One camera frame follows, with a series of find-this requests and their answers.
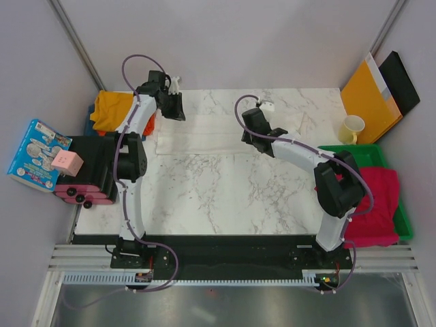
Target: marble tabletop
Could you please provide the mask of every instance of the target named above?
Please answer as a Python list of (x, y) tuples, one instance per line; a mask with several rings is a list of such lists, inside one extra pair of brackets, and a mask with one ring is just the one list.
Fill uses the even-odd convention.
[[(314, 145), (339, 144), (345, 118), (338, 89), (183, 90), (186, 114), (233, 114), (244, 94), (272, 100), (277, 112), (303, 113), (298, 133)], [(241, 102), (240, 111), (253, 107)], [(144, 141), (149, 166), (141, 189), (147, 234), (316, 234), (322, 210), (312, 174), (267, 155), (156, 155), (156, 134)], [(76, 234), (118, 234), (121, 206), (80, 211)]]

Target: gray floor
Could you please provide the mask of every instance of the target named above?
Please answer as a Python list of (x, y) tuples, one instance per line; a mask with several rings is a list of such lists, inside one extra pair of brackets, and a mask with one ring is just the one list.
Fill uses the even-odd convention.
[[(65, 299), (81, 305), (116, 287), (63, 286)], [(171, 287), (162, 292), (121, 292), (88, 309), (58, 303), (53, 326), (416, 326), (398, 275), (354, 275), (336, 295), (295, 287)]]

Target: black knob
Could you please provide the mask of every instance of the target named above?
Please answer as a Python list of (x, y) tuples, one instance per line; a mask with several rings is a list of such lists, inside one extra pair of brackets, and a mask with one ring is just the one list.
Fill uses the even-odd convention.
[(93, 203), (91, 202), (91, 201), (85, 201), (85, 202), (83, 202), (83, 207), (85, 208), (85, 209), (89, 209), (89, 208), (91, 208), (93, 206)]
[(75, 196), (76, 193), (77, 193), (77, 189), (75, 189), (74, 187), (70, 187), (70, 188), (67, 190), (67, 195), (68, 195), (68, 196)]
[(84, 196), (82, 194), (79, 194), (78, 196), (76, 196), (77, 203), (82, 203), (83, 201), (84, 201)]

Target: mug handle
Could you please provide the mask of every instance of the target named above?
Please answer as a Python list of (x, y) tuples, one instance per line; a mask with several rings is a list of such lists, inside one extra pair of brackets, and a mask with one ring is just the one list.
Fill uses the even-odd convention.
[(353, 133), (353, 140), (351, 144), (356, 144), (357, 143), (357, 133)]

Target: yellow binder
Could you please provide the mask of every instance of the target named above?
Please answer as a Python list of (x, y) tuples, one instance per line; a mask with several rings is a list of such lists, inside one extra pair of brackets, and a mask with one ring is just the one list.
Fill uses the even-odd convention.
[(374, 143), (403, 118), (371, 53), (341, 92), (347, 114), (362, 117), (365, 129), (358, 144)]

